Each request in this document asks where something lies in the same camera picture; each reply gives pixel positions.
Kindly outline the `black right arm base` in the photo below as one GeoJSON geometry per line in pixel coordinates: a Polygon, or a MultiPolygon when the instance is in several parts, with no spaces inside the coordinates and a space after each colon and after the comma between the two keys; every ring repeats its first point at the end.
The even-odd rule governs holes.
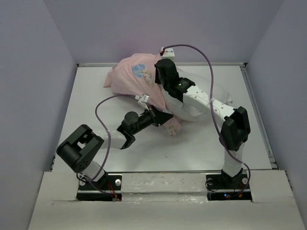
{"type": "Polygon", "coordinates": [[[206,175],[205,188],[208,201],[252,201],[250,190],[250,175],[243,169],[235,176],[230,177],[221,171],[206,175]]]}

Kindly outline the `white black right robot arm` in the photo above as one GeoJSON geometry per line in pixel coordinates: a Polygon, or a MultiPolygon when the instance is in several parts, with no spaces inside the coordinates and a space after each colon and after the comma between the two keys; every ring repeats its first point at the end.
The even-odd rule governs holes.
{"type": "Polygon", "coordinates": [[[219,140],[225,148],[221,183],[231,188],[242,173],[243,146],[250,134],[247,110],[215,99],[195,82],[181,77],[175,63],[161,59],[155,64],[155,82],[160,86],[168,111],[186,121],[197,121],[211,115],[219,140]]]}

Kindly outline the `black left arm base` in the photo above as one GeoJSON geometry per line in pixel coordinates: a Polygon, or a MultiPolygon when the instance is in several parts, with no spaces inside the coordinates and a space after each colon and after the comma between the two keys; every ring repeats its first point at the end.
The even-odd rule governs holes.
{"type": "Polygon", "coordinates": [[[89,182],[80,173],[76,174],[79,181],[76,199],[79,201],[119,202],[122,200],[122,174],[109,173],[98,182],[89,182]]]}

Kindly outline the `white pillow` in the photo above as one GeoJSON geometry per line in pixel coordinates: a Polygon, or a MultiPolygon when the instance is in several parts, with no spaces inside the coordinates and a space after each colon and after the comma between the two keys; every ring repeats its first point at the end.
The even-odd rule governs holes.
{"type": "Polygon", "coordinates": [[[217,83],[213,88],[217,93],[210,99],[211,79],[192,73],[178,70],[179,76],[193,81],[196,85],[188,89],[183,94],[183,101],[173,98],[169,93],[160,87],[165,99],[168,110],[177,118],[185,121],[198,122],[206,120],[215,115],[217,124],[220,126],[224,118],[234,113],[234,107],[231,105],[232,99],[230,93],[217,83]]]}

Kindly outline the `pink printed pillowcase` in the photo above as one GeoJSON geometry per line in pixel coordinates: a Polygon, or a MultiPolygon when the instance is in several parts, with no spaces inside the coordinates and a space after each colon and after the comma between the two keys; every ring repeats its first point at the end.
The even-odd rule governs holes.
{"type": "Polygon", "coordinates": [[[170,113],[160,86],[155,83],[155,64],[159,54],[136,53],[122,59],[106,76],[104,87],[116,94],[149,95],[148,103],[170,113]]]}

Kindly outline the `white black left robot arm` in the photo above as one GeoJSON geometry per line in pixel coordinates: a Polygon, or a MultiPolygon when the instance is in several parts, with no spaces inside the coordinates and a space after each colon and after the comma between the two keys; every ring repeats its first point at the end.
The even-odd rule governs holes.
{"type": "Polygon", "coordinates": [[[142,114],[128,112],[120,126],[113,131],[97,135],[88,125],[80,125],[57,148],[57,155],[75,172],[89,180],[95,189],[106,185],[104,165],[99,165],[94,158],[100,149],[106,149],[108,158],[110,150],[124,150],[136,140],[135,134],[149,126],[159,127],[171,120],[173,115],[162,112],[154,106],[145,109],[142,114]]]}

